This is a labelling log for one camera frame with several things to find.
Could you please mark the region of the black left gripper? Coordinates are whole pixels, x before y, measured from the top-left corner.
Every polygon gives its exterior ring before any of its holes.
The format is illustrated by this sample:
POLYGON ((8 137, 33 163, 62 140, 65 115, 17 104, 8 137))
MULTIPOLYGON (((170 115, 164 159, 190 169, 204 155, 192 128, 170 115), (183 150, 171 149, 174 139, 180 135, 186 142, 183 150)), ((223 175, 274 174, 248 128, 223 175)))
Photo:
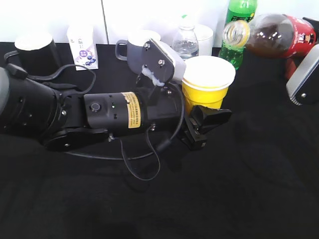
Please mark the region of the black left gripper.
POLYGON ((168 86, 155 89, 136 88, 141 108, 141 126, 137 132, 143 132, 152 124, 156 131, 178 134, 179 139, 191 151, 205 147, 206 133, 227 123, 232 115, 229 109, 211 109, 196 105, 186 112, 181 85, 169 83, 168 86))

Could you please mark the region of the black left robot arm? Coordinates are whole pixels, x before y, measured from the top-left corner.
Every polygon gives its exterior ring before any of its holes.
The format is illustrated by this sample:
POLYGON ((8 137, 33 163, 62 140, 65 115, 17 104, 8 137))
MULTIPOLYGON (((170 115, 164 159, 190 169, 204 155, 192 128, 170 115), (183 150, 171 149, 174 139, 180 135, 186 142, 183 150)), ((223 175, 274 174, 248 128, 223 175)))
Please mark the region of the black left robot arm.
POLYGON ((121 136, 168 131, 155 147, 179 137, 190 149, 206 145, 206 133, 229 121, 228 109, 196 105, 187 112, 181 87, 153 86, 146 78, 133 92, 92 94, 71 84, 54 84, 59 72, 28 75, 8 64, 0 70, 0 131, 37 140, 50 151, 71 151, 121 136))

